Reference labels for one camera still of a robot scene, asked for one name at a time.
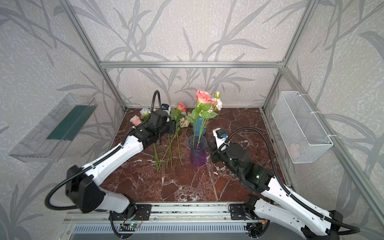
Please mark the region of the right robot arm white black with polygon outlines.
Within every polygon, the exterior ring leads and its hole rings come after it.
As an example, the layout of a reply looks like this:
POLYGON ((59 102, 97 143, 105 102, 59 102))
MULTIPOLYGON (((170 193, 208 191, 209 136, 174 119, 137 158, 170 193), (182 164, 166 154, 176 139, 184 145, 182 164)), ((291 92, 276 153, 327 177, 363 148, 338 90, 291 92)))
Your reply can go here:
POLYGON ((357 234, 360 229, 343 223, 343 215, 327 211, 310 203, 290 190, 278 176, 253 163, 241 145, 216 138, 212 149, 213 163, 222 162, 252 191, 243 204, 250 219, 265 219, 277 223, 305 240, 338 240, 340 236, 357 234))

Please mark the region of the blue white rose stem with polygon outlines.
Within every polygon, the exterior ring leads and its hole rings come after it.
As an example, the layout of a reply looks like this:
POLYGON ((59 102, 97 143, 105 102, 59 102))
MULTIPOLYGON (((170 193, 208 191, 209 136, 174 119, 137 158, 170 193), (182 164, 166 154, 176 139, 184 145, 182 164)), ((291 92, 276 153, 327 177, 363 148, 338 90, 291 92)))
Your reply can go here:
MULTIPOLYGON (((143 109, 141 109, 140 114, 141 114, 140 119, 143 123, 145 120, 147 120, 149 118, 150 110, 148 108, 143 108, 143 109)), ((159 172, 162 169, 162 163, 159 159, 159 155, 158 155, 158 151, 157 151, 157 145, 153 144, 153 148, 154 148, 155 166, 156 166, 156 170, 159 172)))

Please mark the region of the pink rose flower stem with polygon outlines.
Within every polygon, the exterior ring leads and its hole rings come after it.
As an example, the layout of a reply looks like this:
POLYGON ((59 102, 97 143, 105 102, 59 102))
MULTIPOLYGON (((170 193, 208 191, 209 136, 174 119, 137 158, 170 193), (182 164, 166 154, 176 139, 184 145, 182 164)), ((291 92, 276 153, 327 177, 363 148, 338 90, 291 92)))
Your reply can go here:
POLYGON ((197 104, 196 107, 192 110, 190 115, 187 115, 186 118, 188 118, 190 124, 196 125, 196 120, 198 116, 201 116, 203 118, 203 124, 207 124, 207 121, 210 119, 215 118, 218 113, 214 112, 212 107, 212 98, 211 95, 208 92, 198 90, 196 93, 197 98, 197 104))

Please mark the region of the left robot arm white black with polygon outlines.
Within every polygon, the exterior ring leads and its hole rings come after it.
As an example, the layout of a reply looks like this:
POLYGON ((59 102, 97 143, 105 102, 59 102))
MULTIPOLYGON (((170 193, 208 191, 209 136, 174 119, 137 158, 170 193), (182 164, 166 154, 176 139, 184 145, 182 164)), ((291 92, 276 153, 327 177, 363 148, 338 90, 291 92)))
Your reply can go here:
POLYGON ((132 215, 135 203, 123 194, 113 193, 101 188, 104 180, 126 161, 155 144, 163 135, 173 134, 176 122, 171 118, 171 110, 156 110, 149 117, 127 133, 124 140, 100 158, 82 166, 72 166, 67 178, 47 194, 45 206, 54 211, 80 209, 82 213, 95 210, 111 211, 132 215), (72 206, 55 206, 51 197, 61 187, 72 206))

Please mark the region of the pale pink peony flower stem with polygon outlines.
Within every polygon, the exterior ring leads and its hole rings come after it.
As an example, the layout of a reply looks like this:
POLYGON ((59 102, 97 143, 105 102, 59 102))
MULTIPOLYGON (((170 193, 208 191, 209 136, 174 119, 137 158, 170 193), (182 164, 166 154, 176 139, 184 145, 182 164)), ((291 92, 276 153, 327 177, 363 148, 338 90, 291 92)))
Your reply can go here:
POLYGON ((221 93, 220 92, 215 92, 214 93, 214 97, 211 99, 212 100, 212 107, 211 109, 214 111, 214 112, 220 112, 222 107, 223 107, 223 103, 221 101, 221 93))

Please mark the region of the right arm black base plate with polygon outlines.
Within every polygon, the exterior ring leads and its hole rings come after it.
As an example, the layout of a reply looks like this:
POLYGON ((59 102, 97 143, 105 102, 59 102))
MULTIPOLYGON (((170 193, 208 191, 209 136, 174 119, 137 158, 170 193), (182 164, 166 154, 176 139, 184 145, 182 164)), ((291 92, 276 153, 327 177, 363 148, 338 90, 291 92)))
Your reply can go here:
POLYGON ((229 204, 228 211, 231 215, 231 220, 249 220, 243 208, 243 204, 229 204))

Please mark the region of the dark pink rose stem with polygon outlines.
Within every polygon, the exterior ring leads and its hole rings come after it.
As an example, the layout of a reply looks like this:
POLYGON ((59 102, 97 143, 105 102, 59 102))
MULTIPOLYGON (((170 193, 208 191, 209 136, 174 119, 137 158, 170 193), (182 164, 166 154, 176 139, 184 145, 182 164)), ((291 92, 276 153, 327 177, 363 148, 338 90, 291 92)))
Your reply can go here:
POLYGON ((180 142, 179 142, 179 133, 182 128, 187 128, 190 125, 190 122, 186 118, 187 106, 181 102, 178 103, 175 108, 171 108, 170 116, 171 116, 171 119, 176 123, 174 138, 176 139, 178 144, 178 157, 181 164, 183 165, 180 142))

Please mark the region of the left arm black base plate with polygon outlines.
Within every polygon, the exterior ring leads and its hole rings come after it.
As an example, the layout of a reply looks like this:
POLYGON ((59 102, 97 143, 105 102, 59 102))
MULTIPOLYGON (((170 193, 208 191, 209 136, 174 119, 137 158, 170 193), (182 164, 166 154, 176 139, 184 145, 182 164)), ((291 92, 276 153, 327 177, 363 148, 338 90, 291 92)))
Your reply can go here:
POLYGON ((127 221, 148 221, 150 218, 151 210, 152 205, 150 204, 131 204, 121 214, 121 219, 127 221))

